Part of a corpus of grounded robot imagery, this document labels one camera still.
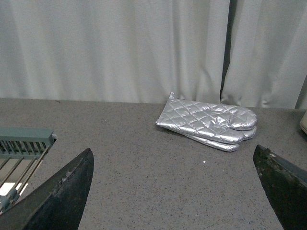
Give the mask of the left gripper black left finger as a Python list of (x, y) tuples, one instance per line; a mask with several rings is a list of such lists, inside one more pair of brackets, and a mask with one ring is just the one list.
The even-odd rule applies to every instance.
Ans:
[(82, 219), (94, 171), (84, 150), (23, 200), (0, 216), (2, 230), (76, 230)]

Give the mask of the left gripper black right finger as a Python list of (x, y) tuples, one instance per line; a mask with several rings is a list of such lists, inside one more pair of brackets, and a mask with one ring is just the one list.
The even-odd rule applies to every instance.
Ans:
[(253, 162), (267, 199), (285, 230), (307, 228), (307, 172), (257, 145)]

